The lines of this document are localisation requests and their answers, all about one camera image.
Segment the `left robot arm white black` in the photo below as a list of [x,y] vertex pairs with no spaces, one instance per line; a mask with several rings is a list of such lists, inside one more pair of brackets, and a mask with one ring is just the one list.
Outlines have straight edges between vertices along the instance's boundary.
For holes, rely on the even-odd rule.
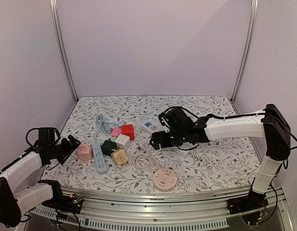
[[18,186],[53,159],[63,165],[81,142],[69,135],[61,138],[56,128],[37,128],[38,139],[13,162],[0,169],[0,223],[14,228],[30,220],[27,214],[39,204],[55,209],[56,219],[64,212],[77,216],[82,209],[82,199],[76,193],[63,195],[56,180],[40,180],[34,186],[16,192]]

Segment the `light green plug adapter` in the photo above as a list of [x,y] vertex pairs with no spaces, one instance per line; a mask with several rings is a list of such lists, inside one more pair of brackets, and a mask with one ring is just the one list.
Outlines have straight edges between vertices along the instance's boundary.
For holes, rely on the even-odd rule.
[[108,140],[111,141],[111,142],[116,142],[117,138],[116,137],[110,137],[110,138],[108,138]]

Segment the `pink cube adapter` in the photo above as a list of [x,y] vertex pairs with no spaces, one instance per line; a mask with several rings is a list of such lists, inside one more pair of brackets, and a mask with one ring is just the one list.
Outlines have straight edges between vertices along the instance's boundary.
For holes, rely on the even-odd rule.
[[77,154],[80,160],[87,161],[93,159],[92,146],[88,143],[81,143],[78,147]]

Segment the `beige cube adapter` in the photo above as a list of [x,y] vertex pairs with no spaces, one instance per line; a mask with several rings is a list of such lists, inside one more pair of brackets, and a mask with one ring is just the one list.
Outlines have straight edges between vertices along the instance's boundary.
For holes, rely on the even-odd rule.
[[124,165],[129,161],[127,153],[124,149],[119,149],[111,154],[116,165]]

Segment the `dark green cube adapter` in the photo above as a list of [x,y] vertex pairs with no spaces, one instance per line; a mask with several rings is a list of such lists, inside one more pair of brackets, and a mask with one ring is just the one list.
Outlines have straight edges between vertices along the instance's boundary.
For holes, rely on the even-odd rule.
[[117,150],[117,144],[116,142],[105,140],[101,145],[101,150],[104,155],[111,156],[111,154]]

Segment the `grey blue power strip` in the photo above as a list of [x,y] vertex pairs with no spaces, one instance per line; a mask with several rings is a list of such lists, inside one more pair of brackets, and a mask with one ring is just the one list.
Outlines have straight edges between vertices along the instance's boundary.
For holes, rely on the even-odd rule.
[[106,166],[104,155],[101,150],[101,145],[99,143],[93,144],[92,152],[96,163],[97,172],[101,175],[108,173],[108,168]]

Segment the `white cube adapter red print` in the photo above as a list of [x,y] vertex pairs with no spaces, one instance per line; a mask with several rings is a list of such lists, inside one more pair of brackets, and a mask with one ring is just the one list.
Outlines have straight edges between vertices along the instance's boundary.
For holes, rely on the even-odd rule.
[[130,137],[124,134],[120,134],[116,140],[115,143],[117,145],[118,149],[124,149],[125,151],[128,149],[130,146]]

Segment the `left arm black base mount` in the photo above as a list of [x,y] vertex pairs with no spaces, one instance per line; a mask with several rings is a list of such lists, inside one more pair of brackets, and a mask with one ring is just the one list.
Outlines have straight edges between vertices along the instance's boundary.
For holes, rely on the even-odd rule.
[[76,193],[63,195],[62,197],[53,197],[42,203],[43,206],[65,212],[80,214],[84,198]]

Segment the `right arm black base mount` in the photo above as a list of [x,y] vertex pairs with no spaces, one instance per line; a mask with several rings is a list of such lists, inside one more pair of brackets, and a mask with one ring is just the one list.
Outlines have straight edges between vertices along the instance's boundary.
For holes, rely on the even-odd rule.
[[227,209],[232,215],[266,207],[268,200],[266,194],[249,192],[246,196],[228,199],[226,203]]

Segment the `pink plug adapter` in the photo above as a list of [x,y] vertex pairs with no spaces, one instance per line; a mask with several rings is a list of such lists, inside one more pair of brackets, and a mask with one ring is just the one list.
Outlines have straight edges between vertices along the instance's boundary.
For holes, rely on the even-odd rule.
[[122,133],[121,128],[113,128],[111,132],[111,137],[118,137]]

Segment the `round pink socket base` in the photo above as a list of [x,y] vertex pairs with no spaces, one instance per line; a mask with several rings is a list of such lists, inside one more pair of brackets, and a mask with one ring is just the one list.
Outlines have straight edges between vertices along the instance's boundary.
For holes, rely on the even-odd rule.
[[158,169],[153,174],[153,185],[161,192],[171,191],[177,184],[176,173],[168,168]]

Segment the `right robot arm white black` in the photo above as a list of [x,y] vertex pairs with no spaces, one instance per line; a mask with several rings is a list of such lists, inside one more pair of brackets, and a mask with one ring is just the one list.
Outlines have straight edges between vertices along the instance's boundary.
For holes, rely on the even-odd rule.
[[297,138],[274,104],[248,114],[208,114],[202,117],[181,106],[172,106],[160,113],[158,119],[168,130],[152,133],[149,143],[155,150],[180,148],[185,143],[197,147],[201,143],[225,138],[255,137],[266,140],[265,157],[251,184],[251,193],[243,200],[243,206],[248,210],[261,203],[261,195],[267,192],[281,166],[287,166],[291,151],[297,149]]

